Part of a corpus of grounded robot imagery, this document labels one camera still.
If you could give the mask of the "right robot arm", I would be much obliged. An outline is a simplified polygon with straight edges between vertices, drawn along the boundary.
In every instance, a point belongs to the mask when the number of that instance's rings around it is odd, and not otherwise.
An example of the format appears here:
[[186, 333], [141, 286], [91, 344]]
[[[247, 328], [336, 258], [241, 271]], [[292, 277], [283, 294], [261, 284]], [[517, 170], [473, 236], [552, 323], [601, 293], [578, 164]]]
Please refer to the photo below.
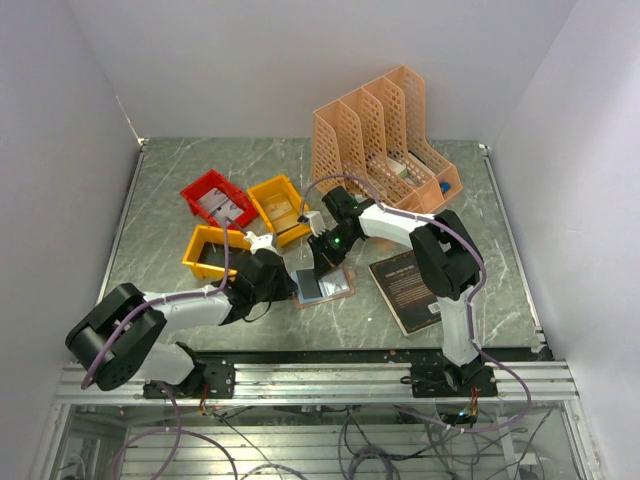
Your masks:
[[450, 394], [465, 394], [476, 383], [470, 366], [480, 357], [475, 335], [474, 299], [488, 274], [484, 260], [458, 215], [443, 210], [437, 215], [392, 208], [379, 200], [357, 201], [338, 186], [322, 198], [336, 222], [328, 229], [318, 211], [299, 216], [310, 226], [308, 239], [314, 273], [320, 277], [338, 267], [358, 240], [380, 238], [413, 251], [418, 271], [440, 307], [444, 357], [451, 363], [440, 373]]

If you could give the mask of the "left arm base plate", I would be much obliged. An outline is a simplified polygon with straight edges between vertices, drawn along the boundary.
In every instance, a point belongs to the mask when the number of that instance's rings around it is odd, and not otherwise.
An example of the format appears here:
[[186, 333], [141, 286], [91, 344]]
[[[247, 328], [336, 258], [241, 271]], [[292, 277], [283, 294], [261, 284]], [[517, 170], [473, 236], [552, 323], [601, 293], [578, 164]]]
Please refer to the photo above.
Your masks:
[[169, 385], [176, 399], [231, 399], [236, 370], [226, 360], [198, 363], [192, 373], [178, 385]]

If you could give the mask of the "yellow bin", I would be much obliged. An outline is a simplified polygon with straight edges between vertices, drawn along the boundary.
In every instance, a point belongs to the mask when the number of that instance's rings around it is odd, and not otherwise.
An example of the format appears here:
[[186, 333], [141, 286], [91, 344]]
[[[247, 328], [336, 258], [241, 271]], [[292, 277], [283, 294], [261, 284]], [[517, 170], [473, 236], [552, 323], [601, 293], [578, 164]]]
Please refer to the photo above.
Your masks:
[[311, 233], [306, 223], [298, 222], [303, 200], [286, 175], [249, 187], [247, 193], [267, 230], [276, 236], [278, 247]]
[[[233, 278], [250, 256], [250, 244], [241, 231], [228, 231], [229, 271]], [[182, 264], [199, 280], [219, 281], [225, 273], [224, 232], [219, 227], [198, 225], [192, 234]]]

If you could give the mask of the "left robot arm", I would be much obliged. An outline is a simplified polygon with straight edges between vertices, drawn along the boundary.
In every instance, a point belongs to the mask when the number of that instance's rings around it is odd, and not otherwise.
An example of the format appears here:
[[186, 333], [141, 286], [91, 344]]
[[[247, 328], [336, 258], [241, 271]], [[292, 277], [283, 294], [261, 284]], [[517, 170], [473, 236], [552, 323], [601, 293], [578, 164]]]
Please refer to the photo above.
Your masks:
[[217, 285], [161, 294], [120, 284], [71, 329], [65, 345], [86, 370], [83, 390], [115, 390], [141, 375], [192, 397], [204, 383], [195, 353], [183, 344], [160, 343], [161, 334], [247, 321], [256, 305], [286, 301], [296, 289], [283, 258], [259, 249], [233, 279]]

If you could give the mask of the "silver VIP credit card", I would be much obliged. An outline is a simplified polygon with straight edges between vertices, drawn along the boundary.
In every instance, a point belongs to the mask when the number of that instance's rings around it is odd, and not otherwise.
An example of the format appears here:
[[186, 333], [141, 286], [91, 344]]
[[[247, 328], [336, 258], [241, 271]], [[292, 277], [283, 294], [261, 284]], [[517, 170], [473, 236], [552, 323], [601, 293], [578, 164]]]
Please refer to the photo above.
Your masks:
[[343, 268], [337, 268], [325, 275], [318, 283], [324, 297], [340, 295], [350, 289], [349, 280]]

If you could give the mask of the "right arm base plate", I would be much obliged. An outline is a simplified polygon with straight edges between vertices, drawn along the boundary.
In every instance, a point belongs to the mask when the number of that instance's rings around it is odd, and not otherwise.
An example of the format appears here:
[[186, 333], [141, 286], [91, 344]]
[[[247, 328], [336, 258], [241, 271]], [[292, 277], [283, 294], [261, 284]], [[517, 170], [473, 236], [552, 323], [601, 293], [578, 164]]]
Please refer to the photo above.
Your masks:
[[494, 372], [489, 366], [483, 366], [463, 383], [456, 369], [446, 363], [412, 364], [400, 383], [411, 388], [414, 398], [471, 398], [473, 392], [479, 397], [498, 395]]

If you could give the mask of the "red plastic bin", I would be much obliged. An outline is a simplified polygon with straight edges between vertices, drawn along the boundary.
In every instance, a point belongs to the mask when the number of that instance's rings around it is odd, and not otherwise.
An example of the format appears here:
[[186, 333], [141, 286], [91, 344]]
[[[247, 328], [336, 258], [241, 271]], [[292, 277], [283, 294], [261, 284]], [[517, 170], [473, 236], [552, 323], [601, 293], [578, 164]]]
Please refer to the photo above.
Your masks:
[[246, 192], [215, 170], [203, 174], [180, 195], [191, 213], [211, 226], [219, 227], [228, 217], [240, 227], [246, 227], [258, 217]]

